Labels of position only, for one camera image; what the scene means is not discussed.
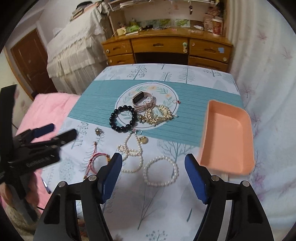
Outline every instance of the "teal striped fabric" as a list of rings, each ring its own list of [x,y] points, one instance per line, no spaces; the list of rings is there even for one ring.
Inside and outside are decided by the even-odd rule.
[[[109,117],[119,96],[134,85],[147,80],[93,81],[79,98],[68,117],[80,121],[110,127]],[[205,112],[209,100],[218,100],[243,108],[241,97],[236,94],[176,82],[165,82],[179,96],[178,118],[155,129],[143,131],[143,135],[167,141],[199,146]]]

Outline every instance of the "wooden door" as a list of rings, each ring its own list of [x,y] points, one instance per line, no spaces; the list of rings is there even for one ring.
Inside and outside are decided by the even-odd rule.
[[[34,29],[11,48],[12,56],[33,91],[57,92],[47,73],[47,52]]]

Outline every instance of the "orange container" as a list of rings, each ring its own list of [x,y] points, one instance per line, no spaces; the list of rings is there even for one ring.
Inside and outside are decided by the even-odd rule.
[[[253,170],[252,125],[245,110],[209,101],[198,162],[224,173],[247,175]]]

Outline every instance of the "blue sticker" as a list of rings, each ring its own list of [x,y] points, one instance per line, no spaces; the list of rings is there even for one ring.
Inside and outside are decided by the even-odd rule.
[[[224,48],[223,47],[218,48],[218,50],[219,50],[220,53],[224,53]]]

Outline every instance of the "white circular print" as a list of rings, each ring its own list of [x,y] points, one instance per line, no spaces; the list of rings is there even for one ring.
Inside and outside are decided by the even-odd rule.
[[[165,105],[167,106],[173,115],[176,114],[179,104],[177,103],[177,100],[179,100],[177,93],[169,86],[163,84],[163,83],[157,83],[157,82],[146,82],[142,84],[135,85],[125,92],[122,93],[122,95],[118,98],[116,104],[115,104],[115,109],[118,109],[119,106],[123,105],[131,105],[133,106],[132,103],[132,98],[140,91],[143,92],[148,92],[150,93],[153,98],[155,98],[156,105]],[[144,104],[146,102],[150,102],[151,97],[145,96],[145,98],[140,102],[140,104]],[[154,107],[154,113],[157,114],[158,116],[162,116],[161,113],[158,111],[156,107]],[[145,111],[139,112],[139,114],[144,115]],[[118,117],[117,121],[121,125],[126,125],[129,124],[131,121],[131,112],[130,111],[124,111],[121,112]],[[165,124],[165,122],[160,123],[158,126],[161,126]],[[156,127],[148,124],[148,123],[139,123],[137,122],[135,127],[137,129],[142,129],[142,130],[148,130],[148,129],[154,129]]]

